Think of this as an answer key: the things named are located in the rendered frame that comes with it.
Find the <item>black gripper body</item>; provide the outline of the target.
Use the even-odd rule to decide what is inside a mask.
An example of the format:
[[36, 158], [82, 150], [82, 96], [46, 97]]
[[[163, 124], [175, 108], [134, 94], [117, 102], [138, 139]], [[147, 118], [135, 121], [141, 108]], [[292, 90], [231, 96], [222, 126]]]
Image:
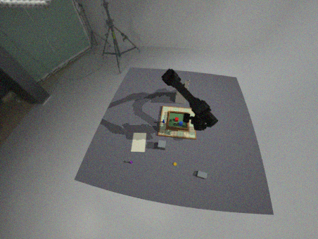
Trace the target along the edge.
[[[200, 118], [199, 118], [197, 115], [195, 115], [195, 116], [193, 117], [193, 116], [190, 116], [189, 113], [184, 113], [183, 122], [189, 123], [189, 120], [191, 120], [191, 123], [193, 123], [194, 119], [196, 119], [196, 118], [198, 118], [198, 119], [200, 120]], [[206, 123], [206, 122], [203, 120], [203, 123]], [[207, 124], [207, 123], [206, 123], [206, 124]], [[208, 124], [207, 124], [207, 127], [209, 127]]]

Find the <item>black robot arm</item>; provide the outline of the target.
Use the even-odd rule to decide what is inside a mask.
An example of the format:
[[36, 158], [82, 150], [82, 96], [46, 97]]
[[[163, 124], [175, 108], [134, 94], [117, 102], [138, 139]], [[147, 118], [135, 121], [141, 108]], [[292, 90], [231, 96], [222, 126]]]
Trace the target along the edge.
[[[163, 76], [162, 80], [166, 85], [172, 86], [178, 92], [185, 97], [185, 99], [189, 102], [189, 106], [193, 113], [197, 115], [200, 119], [194, 119], [194, 130], [196, 131], [204, 131], [207, 128], [207, 125], [203, 123], [203, 120], [208, 124], [209, 127], [214, 126], [218, 119], [214, 116], [210, 111], [210, 106], [203, 100], [199, 98], [195, 98], [185, 87], [185, 84], [180, 82], [180, 78], [178, 74], [174, 70], [168, 70]], [[208, 108], [207, 108], [207, 107]]]

